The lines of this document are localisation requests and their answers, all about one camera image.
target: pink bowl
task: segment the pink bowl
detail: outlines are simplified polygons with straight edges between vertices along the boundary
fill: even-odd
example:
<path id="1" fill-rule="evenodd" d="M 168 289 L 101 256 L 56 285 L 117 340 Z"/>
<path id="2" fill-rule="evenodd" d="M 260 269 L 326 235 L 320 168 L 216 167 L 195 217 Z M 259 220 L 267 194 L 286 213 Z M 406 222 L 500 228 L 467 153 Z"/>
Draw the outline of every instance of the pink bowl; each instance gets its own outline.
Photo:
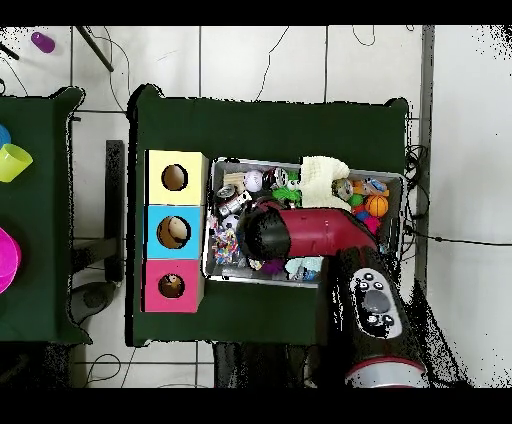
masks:
<path id="1" fill-rule="evenodd" d="M 20 246 L 16 240 L 0 228 L 0 294 L 14 280 L 20 263 Z"/>

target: circular hole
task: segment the circular hole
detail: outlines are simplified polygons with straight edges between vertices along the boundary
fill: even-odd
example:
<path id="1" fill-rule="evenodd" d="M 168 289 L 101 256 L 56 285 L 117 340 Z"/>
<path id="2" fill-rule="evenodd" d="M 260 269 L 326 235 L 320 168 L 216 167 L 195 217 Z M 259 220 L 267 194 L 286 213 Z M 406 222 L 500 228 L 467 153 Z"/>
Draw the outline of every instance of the circular hole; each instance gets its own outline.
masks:
<path id="1" fill-rule="evenodd" d="M 181 249 L 190 238 L 190 225 L 179 216 L 162 219 L 156 230 L 160 244 L 168 249 Z"/>
<path id="2" fill-rule="evenodd" d="M 162 184 L 167 190 L 183 190 L 187 186 L 187 183 L 187 171 L 185 171 L 185 168 L 181 165 L 169 165 L 162 172 Z"/>
<path id="3" fill-rule="evenodd" d="M 160 281 L 158 282 L 158 291 L 164 297 L 176 299 L 185 291 L 185 282 L 179 275 L 167 274 L 160 278 Z"/>

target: dark green table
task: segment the dark green table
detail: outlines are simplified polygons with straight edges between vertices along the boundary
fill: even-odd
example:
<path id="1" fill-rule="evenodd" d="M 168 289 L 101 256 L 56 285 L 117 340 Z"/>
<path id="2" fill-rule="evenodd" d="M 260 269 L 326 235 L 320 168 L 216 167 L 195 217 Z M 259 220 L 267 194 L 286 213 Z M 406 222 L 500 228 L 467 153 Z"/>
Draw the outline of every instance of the dark green table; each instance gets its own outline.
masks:
<path id="1" fill-rule="evenodd" d="M 315 339 L 315 290 L 305 288 L 207 281 L 196 314 L 140 312 L 144 150 L 292 163 L 325 155 L 354 169 L 401 174 L 407 112 L 404 99 L 386 105 L 244 103 L 166 99 L 152 85 L 139 87 L 128 112 L 127 343 L 197 339 L 307 345 Z"/>
<path id="2" fill-rule="evenodd" d="M 0 226 L 20 244 L 21 268 L 0 295 L 0 341 L 87 342 L 68 319 L 71 272 L 68 123 L 84 93 L 0 97 L 0 123 L 34 163 L 0 183 Z"/>

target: small ball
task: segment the small ball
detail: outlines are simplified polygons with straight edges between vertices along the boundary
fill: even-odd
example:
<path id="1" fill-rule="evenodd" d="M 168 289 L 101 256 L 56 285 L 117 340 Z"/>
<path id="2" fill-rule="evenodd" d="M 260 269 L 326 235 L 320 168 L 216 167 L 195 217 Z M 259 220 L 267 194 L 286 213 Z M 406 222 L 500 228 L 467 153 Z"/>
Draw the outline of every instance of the small ball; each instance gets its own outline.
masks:
<path id="1" fill-rule="evenodd" d="M 244 185 L 247 191 L 255 193 L 263 186 L 263 174 L 260 171 L 248 171 L 244 176 Z"/>
<path id="2" fill-rule="evenodd" d="M 4 144 L 9 144 L 11 142 L 11 135 L 7 128 L 5 128 L 2 124 L 0 124 L 0 149 Z"/>
<path id="3" fill-rule="evenodd" d="M 359 219 L 359 221 L 361 221 L 361 222 L 363 222 L 369 216 L 370 216 L 370 214 L 366 211 L 361 211 L 356 214 L 356 218 Z"/>
<path id="4" fill-rule="evenodd" d="M 366 210 L 371 216 L 380 218 L 388 211 L 388 200 L 384 196 L 369 196 L 366 200 Z"/>
<path id="5" fill-rule="evenodd" d="M 350 199 L 348 199 L 348 204 L 355 208 L 356 206 L 359 206 L 363 203 L 363 196 L 360 194 L 353 194 Z"/>

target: soft toy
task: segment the soft toy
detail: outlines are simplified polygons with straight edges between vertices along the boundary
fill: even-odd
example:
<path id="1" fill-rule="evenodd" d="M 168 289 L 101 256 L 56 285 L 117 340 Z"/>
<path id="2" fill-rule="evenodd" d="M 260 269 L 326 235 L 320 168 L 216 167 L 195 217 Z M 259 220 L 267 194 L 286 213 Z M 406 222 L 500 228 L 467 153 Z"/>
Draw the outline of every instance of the soft toy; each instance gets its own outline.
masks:
<path id="1" fill-rule="evenodd" d="M 288 182 L 286 186 L 272 191 L 272 196 L 278 200 L 289 200 L 300 207 L 301 192 L 299 187 L 299 174 L 295 171 L 288 171 Z"/>

